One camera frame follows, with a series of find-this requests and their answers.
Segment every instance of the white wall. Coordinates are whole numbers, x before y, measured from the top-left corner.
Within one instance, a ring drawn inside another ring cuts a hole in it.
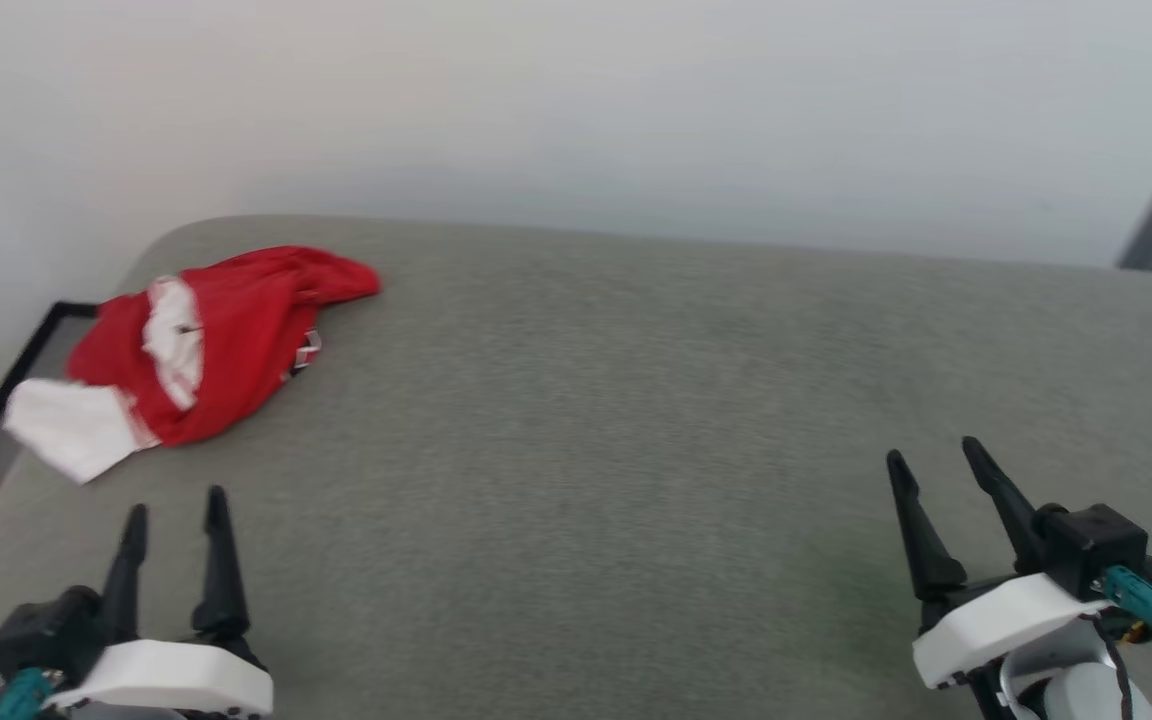
[[[1151,192],[1139,0],[0,0],[0,359],[205,217],[1108,265]]]

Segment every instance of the gray fabric surface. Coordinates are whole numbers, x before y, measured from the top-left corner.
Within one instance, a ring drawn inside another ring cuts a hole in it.
[[[324,311],[319,359],[223,435],[86,487],[22,458],[0,621],[99,588],[146,502],[142,631],[187,632],[221,483],[283,719],[950,719],[973,703],[915,674],[887,450],[975,577],[1011,555],[964,433],[1034,502],[1152,533],[1152,276],[247,217],[123,287],[291,242],[387,290]],[[1126,660],[1152,698],[1152,647]]]

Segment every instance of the teal connector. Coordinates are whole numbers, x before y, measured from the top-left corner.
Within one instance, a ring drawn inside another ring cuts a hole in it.
[[[1152,585],[1140,575],[1114,564],[1101,579],[1102,592],[1114,605],[1137,616],[1152,630]]]
[[[26,667],[20,670],[0,697],[0,720],[31,720],[50,695],[51,683],[40,669]]]

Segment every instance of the red object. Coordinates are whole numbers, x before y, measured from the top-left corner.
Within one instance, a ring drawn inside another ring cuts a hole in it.
[[[118,386],[162,445],[212,437],[255,414],[282,386],[319,306],[380,291],[367,265],[311,247],[270,247],[179,274],[202,321],[202,381],[180,410],[142,350],[150,318],[144,291],[100,306],[99,320],[69,356],[67,372],[92,386]]]

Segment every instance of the white plastic part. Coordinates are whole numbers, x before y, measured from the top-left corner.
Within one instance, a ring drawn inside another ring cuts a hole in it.
[[[274,679],[229,651],[207,644],[132,641],[105,649],[83,684],[54,694],[47,705],[69,707],[88,698],[108,705],[268,715]]]
[[[950,612],[914,642],[914,665],[923,684],[954,682],[995,657],[1041,638],[1075,620],[1111,606],[1081,602],[1041,573],[1008,579],[986,594]]]
[[[1152,705],[1131,680],[1134,720],[1152,720]],[[1123,715],[1123,691],[1114,667],[1083,662],[1053,676],[1043,691],[1048,720],[1105,720]]]

